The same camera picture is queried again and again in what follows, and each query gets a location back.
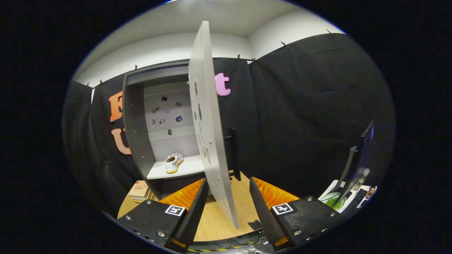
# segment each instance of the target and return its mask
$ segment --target white wall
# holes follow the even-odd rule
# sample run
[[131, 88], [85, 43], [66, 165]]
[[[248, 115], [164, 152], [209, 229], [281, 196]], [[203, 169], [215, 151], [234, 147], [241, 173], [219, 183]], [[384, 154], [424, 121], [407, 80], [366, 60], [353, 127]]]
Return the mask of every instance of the white wall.
[[[178, 33], [157, 36], [129, 44], [97, 60], [78, 77], [77, 82], [95, 87], [119, 74], [162, 62], [189, 59], [196, 33]], [[213, 57], [252, 57], [246, 38], [225, 34], [211, 34]]]
[[269, 21], [254, 31], [248, 41], [256, 59], [283, 46], [318, 34], [344, 33], [308, 10], [293, 11]]

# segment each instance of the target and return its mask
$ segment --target white ceiling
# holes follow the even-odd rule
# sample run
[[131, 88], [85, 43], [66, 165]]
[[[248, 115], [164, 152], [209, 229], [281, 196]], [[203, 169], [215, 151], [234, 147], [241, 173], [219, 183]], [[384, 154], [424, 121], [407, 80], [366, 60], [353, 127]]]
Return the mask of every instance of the white ceiling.
[[203, 20], [211, 33], [247, 38], [270, 20], [302, 8], [281, 0], [178, 0], [147, 11], [104, 39], [80, 65], [77, 77], [100, 58], [128, 44], [174, 33], [197, 32]]

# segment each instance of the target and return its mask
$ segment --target green object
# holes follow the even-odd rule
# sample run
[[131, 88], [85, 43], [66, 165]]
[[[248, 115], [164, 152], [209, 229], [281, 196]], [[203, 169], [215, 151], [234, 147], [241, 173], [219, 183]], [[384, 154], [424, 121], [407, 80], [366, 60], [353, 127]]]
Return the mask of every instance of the green object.
[[333, 206], [334, 202], [336, 202], [337, 199], [338, 198], [331, 198], [331, 199], [329, 199], [326, 202], [326, 205], [331, 207], [332, 209], [334, 209], [336, 211], [339, 210], [344, 205], [345, 198], [342, 198], [342, 200], [339, 203], [337, 203], [335, 206]]

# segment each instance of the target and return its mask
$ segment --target pink letter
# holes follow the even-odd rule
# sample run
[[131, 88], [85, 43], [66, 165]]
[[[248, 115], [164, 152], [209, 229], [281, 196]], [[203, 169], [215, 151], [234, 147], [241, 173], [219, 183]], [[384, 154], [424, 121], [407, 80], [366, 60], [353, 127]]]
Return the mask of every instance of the pink letter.
[[118, 150], [125, 155], [131, 155], [132, 153], [130, 152], [130, 148], [125, 147], [124, 143], [122, 142], [121, 129], [113, 129], [111, 134], [113, 135]]
[[229, 81], [229, 77], [225, 77], [223, 73], [215, 75], [215, 86], [219, 96], [227, 96], [231, 93], [231, 89], [226, 89], [225, 81]]

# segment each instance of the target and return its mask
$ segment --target door panel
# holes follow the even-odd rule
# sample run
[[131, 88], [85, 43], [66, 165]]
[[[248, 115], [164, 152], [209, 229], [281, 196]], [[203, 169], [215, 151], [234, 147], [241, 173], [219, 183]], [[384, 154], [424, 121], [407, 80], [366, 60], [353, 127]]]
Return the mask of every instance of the door panel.
[[209, 188], [224, 214], [238, 229], [221, 128], [208, 21], [201, 23], [193, 44], [188, 78], [196, 139]]

